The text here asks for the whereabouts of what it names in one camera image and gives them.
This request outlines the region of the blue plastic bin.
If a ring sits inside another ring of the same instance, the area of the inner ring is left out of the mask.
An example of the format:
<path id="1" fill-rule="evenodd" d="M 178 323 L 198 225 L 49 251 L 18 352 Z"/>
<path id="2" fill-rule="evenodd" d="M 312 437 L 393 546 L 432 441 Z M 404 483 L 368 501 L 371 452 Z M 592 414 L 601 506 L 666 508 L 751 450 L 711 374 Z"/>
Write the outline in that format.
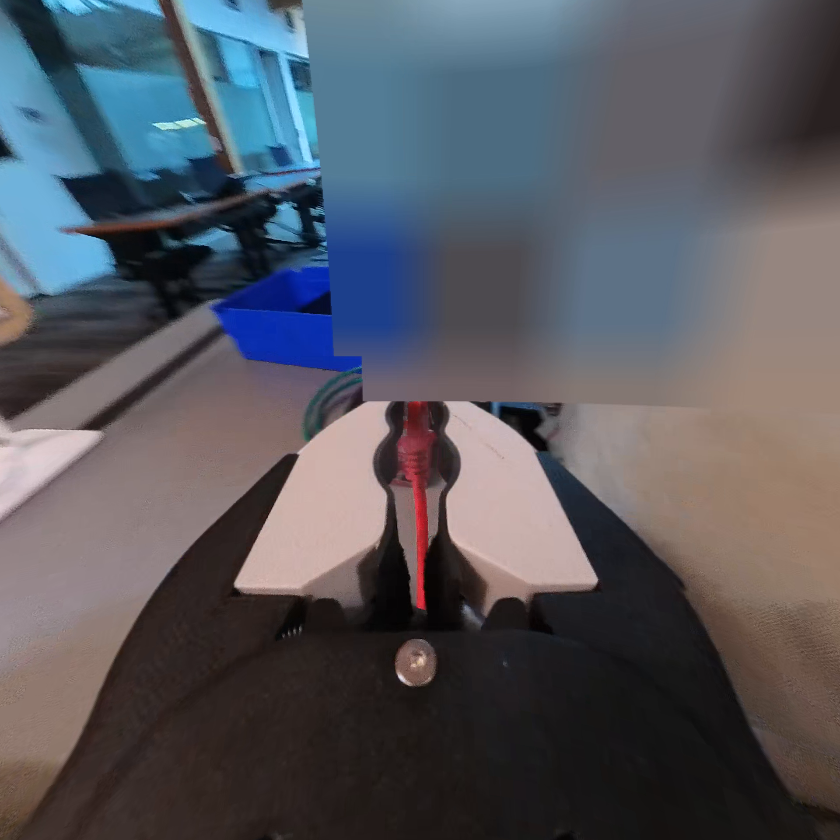
<path id="1" fill-rule="evenodd" d="M 211 307 L 222 330 L 249 361 L 348 371 L 357 356 L 333 353 L 327 266 L 281 269 Z"/>

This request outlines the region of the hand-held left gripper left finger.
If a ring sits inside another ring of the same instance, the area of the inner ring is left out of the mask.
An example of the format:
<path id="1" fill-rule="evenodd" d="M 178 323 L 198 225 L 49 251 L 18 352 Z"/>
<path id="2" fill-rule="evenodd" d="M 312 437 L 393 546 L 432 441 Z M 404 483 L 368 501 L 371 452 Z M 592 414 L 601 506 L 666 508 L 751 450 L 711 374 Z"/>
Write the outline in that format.
<path id="1" fill-rule="evenodd" d="M 385 530 L 387 495 L 375 452 L 391 429 L 388 402 L 365 402 L 297 454 L 234 582 L 243 595 L 333 599 L 364 608 L 375 573 L 364 566 Z"/>

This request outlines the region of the long wooden background table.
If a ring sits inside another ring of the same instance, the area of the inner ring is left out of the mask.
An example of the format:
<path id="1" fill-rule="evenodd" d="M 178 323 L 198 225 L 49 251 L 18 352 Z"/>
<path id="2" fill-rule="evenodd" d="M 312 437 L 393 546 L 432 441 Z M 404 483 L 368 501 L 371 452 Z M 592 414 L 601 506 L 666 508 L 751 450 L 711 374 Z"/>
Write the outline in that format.
<path id="1" fill-rule="evenodd" d="M 261 183 L 264 185 L 255 190 L 247 190 L 236 195 L 199 204 L 184 204 L 157 209 L 148 213 L 90 222 L 89 224 L 59 227 L 59 232 L 63 235 L 82 235 L 105 239 L 111 235 L 180 228 L 192 223 L 203 222 L 219 214 L 232 212 L 239 207 L 253 203 L 271 202 L 275 205 L 288 203 L 292 192 L 300 187 L 308 186 L 310 182 L 316 181 L 320 175 L 321 170 L 318 167 L 269 174 L 262 178 Z"/>

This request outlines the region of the black office chair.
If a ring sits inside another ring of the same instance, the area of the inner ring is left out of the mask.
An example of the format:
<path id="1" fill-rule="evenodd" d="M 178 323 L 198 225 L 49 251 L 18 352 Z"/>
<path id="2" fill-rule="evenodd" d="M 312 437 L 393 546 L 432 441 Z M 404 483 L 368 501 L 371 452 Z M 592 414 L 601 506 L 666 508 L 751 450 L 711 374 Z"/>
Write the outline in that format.
<path id="1" fill-rule="evenodd" d="M 181 302 L 200 303 L 193 272 L 214 257 L 212 247 L 169 245 L 158 230 L 111 234 L 106 242 L 119 278 L 147 284 L 168 320 L 181 316 Z"/>

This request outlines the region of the person's beige clothing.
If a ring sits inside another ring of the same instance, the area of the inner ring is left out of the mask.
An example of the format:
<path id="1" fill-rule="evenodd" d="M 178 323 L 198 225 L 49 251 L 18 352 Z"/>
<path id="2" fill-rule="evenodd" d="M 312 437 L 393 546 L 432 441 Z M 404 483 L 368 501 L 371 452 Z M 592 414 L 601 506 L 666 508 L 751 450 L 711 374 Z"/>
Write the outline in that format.
<path id="1" fill-rule="evenodd" d="M 685 583 L 789 789 L 838 812 L 838 415 L 573 404 L 549 445 Z"/>

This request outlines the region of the tan round object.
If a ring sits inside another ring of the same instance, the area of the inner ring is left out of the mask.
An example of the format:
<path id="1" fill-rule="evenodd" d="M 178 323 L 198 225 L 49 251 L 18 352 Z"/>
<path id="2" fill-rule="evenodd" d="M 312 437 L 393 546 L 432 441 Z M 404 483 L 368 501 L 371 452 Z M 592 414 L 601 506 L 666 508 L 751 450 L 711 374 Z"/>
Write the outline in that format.
<path id="1" fill-rule="evenodd" d="M 33 321 L 34 311 L 9 283 L 1 278 L 1 347 L 19 340 Z"/>

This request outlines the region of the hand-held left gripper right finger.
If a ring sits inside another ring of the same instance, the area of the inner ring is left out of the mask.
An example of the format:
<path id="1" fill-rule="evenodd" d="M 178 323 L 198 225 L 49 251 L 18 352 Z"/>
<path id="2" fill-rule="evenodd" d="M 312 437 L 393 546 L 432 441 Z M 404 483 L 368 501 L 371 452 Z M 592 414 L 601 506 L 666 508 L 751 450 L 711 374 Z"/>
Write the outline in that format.
<path id="1" fill-rule="evenodd" d="M 427 607 L 489 610 L 516 598 L 593 592 L 592 563 L 537 451 L 471 402 L 431 402 L 443 481 L 427 555 Z"/>

